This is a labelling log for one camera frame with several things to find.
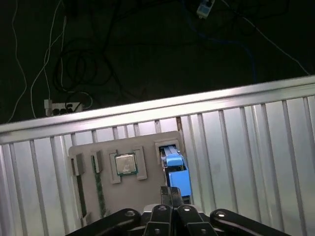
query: gray fixture plate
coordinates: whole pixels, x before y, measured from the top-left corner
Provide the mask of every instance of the gray fixture plate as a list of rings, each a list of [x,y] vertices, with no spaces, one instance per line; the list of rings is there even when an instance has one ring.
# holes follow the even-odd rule
[[[142,212],[146,205],[159,203],[160,187],[165,185],[165,177],[158,148],[176,145],[183,152],[181,140],[180,133],[172,131],[71,147],[69,166],[72,167],[76,202],[81,215],[78,182],[82,181],[84,193],[87,214],[82,215],[83,225],[123,208]],[[138,171],[136,174],[119,176],[115,156],[127,153],[135,153]],[[99,203],[101,191],[99,185],[98,188],[96,186],[95,170],[101,180],[104,211],[101,211]]]

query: power strip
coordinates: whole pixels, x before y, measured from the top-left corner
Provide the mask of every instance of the power strip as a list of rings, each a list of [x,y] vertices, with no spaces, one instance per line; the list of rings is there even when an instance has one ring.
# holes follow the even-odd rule
[[[68,102],[67,109],[64,103],[53,103],[52,100],[44,100],[45,113],[47,117],[59,116],[73,112],[83,111],[83,105],[79,102]]]

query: cpu chip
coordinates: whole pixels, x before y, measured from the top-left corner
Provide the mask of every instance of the cpu chip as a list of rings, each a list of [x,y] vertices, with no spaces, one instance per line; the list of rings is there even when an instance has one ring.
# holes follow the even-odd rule
[[[136,174],[137,171],[137,162],[134,153],[116,155],[116,169],[119,176],[132,175]]]

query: corrugated metal panel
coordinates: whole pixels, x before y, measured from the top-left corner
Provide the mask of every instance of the corrugated metal panel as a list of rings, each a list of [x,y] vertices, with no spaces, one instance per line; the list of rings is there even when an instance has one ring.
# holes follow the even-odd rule
[[[72,145],[179,128],[193,201],[207,214],[226,208],[315,235],[314,94],[315,77],[307,77],[0,126],[1,233],[59,236],[80,227]]]

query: screw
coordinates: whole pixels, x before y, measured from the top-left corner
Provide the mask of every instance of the screw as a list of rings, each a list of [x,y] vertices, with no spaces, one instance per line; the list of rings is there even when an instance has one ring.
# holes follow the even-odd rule
[[[191,208],[189,206],[184,206],[183,209],[184,211],[190,211]]]
[[[217,215],[218,217],[225,217],[225,213],[222,212],[222,211],[218,211],[218,212],[216,213],[216,215]]]
[[[126,212],[126,214],[125,214],[126,216],[134,216],[135,215],[135,213],[134,213],[134,211],[132,211],[132,210],[129,210],[129,211],[127,211]]]
[[[166,210],[166,207],[165,206],[159,206],[158,209],[159,210]]]

